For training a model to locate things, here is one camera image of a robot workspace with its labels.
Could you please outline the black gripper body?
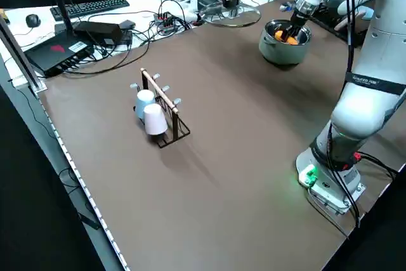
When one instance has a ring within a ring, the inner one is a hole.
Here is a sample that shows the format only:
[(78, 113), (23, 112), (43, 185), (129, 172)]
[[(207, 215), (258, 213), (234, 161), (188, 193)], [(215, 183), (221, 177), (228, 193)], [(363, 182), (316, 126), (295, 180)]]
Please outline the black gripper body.
[(292, 13), (292, 16), (290, 18), (290, 25), (291, 31), (297, 31), (300, 30), (306, 22), (310, 19), (311, 15), (307, 13), (300, 12), (298, 10), (294, 10)]

